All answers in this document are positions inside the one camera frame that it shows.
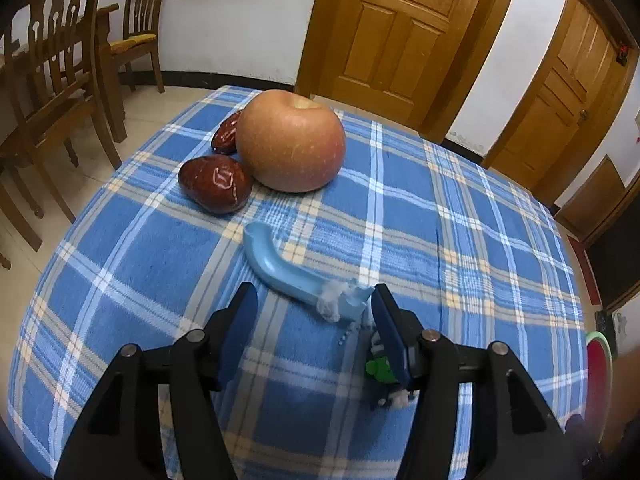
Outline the red bin with green rim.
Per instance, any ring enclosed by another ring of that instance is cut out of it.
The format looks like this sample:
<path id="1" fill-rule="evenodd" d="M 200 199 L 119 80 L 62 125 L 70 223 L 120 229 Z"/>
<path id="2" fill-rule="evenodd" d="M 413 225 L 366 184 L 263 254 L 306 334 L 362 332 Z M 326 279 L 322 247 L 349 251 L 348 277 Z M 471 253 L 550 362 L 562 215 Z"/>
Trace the red bin with green rim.
<path id="1" fill-rule="evenodd" d="M 602 440 L 613 388 L 613 359 L 606 337 L 596 330 L 587 334 L 586 425 L 598 441 Z"/>

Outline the red doormat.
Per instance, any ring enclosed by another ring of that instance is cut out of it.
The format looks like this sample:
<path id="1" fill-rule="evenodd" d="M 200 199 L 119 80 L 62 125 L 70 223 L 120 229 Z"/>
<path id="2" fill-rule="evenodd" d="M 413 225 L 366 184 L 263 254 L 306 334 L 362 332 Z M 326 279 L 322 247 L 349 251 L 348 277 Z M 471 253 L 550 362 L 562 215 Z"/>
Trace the red doormat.
<path id="1" fill-rule="evenodd" d="M 580 270 L 582 271 L 582 278 L 585 281 L 585 285 L 586 285 L 586 289 L 587 289 L 590 301 L 594 306 L 601 307 L 602 301 L 599 294 L 599 289 L 596 283 L 596 279 L 594 278 L 585 247 L 574 236 L 569 235 L 568 241 L 570 242 L 570 246 L 572 246 L 574 253 L 577 257 Z"/>

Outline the blue plaid tablecloth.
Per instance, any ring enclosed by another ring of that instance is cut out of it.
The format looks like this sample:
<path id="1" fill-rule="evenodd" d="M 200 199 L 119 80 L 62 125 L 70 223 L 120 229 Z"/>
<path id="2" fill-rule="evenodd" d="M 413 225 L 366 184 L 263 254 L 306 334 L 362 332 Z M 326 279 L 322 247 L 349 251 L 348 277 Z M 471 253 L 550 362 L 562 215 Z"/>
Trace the blue plaid tablecloth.
<path id="1" fill-rule="evenodd" d="M 171 344 L 254 280 L 247 223 L 271 226 L 292 263 L 388 286 L 399 307 L 458 344 L 506 342 L 559 422 L 586 405 L 584 318 L 558 226 L 529 192 L 411 134 L 341 117 L 338 176 L 305 195 L 255 186 L 215 217 L 181 191 L 187 160 L 253 93 L 227 87 L 188 107 L 110 177 L 68 231 L 29 301 L 9 372 L 8 426 L 52 474 L 115 352 Z M 214 399 L 243 479 L 390 479 L 413 408 L 371 408 L 371 334 L 348 332 L 259 285 L 239 370 Z"/>

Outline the dark entrance door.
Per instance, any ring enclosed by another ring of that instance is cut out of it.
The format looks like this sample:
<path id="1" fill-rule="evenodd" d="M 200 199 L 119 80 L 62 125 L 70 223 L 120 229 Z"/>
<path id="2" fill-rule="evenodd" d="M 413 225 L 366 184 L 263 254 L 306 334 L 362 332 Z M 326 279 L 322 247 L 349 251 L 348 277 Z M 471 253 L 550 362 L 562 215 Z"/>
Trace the dark entrance door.
<path id="1" fill-rule="evenodd" d="M 602 193 L 592 209 L 587 256 L 602 307 L 614 311 L 639 291 L 639 174 L 624 192 Z"/>

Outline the blue toy knife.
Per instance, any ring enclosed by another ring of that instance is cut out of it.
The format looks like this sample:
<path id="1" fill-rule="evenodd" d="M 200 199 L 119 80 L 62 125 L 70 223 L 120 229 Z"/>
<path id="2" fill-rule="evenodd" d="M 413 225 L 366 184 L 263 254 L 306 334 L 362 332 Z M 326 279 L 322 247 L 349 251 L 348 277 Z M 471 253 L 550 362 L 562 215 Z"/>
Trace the blue toy knife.
<path id="1" fill-rule="evenodd" d="M 324 278 L 286 261 L 277 251 L 272 227 L 267 223 L 252 221 L 244 226 L 243 248 L 258 278 L 277 292 L 312 307 L 326 322 L 344 321 L 363 327 L 373 324 L 372 287 L 361 285 L 356 278 Z"/>

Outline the front red jujube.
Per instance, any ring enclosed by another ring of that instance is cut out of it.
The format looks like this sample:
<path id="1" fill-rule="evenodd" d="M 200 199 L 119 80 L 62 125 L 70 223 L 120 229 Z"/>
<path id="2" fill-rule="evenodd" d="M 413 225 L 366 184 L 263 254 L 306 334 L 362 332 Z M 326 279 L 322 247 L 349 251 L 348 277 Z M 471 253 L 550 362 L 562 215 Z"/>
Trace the front red jujube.
<path id="1" fill-rule="evenodd" d="M 247 202 L 254 179 L 230 156 L 208 155 L 185 162 L 178 182 L 186 196 L 208 212 L 231 214 Z"/>

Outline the red jujube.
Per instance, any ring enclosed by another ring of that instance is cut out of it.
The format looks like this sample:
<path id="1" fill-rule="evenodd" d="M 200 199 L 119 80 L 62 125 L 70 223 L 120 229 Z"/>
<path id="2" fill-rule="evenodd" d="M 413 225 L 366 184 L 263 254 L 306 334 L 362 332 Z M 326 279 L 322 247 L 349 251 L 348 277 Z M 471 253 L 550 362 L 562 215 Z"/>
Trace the red jujube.
<path id="1" fill-rule="evenodd" d="M 212 139 L 215 154 L 231 156 L 236 153 L 235 136 L 241 115 L 242 110 L 237 110 L 220 124 Z"/>
<path id="2" fill-rule="evenodd" d="M 208 155 L 185 162 L 178 182 L 186 196 L 208 212 L 231 214 L 247 202 L 254 179 L 230 156 Z"/>

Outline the rear red jujube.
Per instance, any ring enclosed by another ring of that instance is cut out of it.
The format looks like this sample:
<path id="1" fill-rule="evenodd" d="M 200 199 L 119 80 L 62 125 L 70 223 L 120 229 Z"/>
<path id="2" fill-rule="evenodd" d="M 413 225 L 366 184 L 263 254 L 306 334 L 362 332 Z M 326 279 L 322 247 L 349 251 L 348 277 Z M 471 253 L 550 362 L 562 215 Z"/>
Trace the rear red jujube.
<path id="1" fill-rule="evenodd" d="M 241 115 L 242 110 L 237 110 L 220 124 L 212 139 L 215 154 L 231 156 L 236 153 L 235 136 Z"/>

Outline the large apple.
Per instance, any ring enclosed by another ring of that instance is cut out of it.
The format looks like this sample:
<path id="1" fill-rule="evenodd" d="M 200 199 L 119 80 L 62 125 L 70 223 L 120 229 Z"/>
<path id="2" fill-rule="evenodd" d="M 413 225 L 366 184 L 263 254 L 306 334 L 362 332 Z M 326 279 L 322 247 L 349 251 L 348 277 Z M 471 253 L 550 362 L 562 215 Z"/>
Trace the large apple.
<path id="1" fill-rule="evenodd" d="M 235 144 L 259 183 L 285 193 L 323 188 L 337 176 L 346 154 L 337 114 L 283 90 L 259 93 L 242 109 Z"/>

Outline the middle wooden door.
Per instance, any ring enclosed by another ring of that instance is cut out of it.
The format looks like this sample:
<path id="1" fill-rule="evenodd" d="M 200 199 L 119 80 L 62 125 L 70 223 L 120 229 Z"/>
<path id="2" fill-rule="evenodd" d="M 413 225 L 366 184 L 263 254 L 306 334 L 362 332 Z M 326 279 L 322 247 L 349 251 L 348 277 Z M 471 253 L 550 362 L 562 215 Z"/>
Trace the middle wooden door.
<path id="1" fill-rule="evenodd" d="M 610 130 L 638 56 L 612 0 L 565 0 L 547 52 L 484 167 L 552 206 Z"/>

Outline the wooden door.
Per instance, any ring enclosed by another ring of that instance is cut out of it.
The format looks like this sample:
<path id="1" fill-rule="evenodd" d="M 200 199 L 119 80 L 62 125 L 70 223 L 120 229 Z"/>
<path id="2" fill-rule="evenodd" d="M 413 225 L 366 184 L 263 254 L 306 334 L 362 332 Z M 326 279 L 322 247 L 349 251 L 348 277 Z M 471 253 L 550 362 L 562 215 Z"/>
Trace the wooden door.
<path id="1" fill-rule="evenodd" d="M 547 52 L 484 167 L 552 206 L 610 130 L 638 56 L 612 0 L 565 0 Z"/>
<path id="2" fill-rule="evenodd" d="M 442 143 L 511 0 L 314 0 L 295 90 Z"/>

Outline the near wooden chair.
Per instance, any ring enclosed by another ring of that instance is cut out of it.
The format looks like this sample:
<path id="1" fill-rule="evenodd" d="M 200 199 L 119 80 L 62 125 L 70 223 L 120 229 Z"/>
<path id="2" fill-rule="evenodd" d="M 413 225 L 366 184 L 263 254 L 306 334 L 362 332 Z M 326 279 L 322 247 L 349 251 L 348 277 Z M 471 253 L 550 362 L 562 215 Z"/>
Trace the near wooden chair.
<path id="1" fill-rule="evenodd" d="M 1 141 L 1 170 L 41 219 L 43 209 L 18 170 L 32 167 L 69 222 L 76 217 L 44 162 L 65 148 L 79 164 L 73 132 L 90 119 L 112 166 L 122 160 L 108 132 L 96 67 L 98 0 L 20 0 L 2 29 L 2 87 L 15 128 Z"/>

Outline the left wooden door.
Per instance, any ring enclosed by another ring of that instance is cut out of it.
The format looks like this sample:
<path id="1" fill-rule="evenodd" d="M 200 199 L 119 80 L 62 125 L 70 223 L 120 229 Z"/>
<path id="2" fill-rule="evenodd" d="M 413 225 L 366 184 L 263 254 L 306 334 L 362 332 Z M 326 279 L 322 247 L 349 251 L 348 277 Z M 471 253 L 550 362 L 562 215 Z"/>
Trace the left wooden door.
<path id="1" fill-rule="evenodd" d="M 511 0 L 314 0 L 295 90 L 442 143 Z"/>

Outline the far wooden chair with cushion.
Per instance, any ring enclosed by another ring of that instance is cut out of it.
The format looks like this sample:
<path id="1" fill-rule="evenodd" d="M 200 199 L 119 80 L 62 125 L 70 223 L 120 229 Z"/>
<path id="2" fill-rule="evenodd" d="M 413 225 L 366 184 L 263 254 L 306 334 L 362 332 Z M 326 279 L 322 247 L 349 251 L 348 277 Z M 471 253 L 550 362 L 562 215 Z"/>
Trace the far wooden chair with cushion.
<path id="1" fill-rule="evenodd" d="M 122 14 L 122 38 L 108 40 L 111 10 L 102 8 L 96 14 L 96 48 L 100 90 L 104 98 L 116 94 L 120 66 L 125 67 L 128 86 L 136 90 L 131 63 L 149 55 L 157 90 L 165 92 L 160 71 L 160 9 L 163 0 L 125 0 Z"/>

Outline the low wooden wall panel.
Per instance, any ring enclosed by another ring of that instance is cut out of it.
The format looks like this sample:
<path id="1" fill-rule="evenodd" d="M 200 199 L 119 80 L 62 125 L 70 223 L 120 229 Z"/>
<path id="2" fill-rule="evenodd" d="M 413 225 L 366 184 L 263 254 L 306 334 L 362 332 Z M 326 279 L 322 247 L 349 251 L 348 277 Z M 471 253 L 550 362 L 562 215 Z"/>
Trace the low wooden wall panel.
<path id="1" fill-rule="evenodd" d="M 612 160 L 605 155 L 555 219 L 583 242 L 613 211 L 624 193 L 623 180 Z"/>

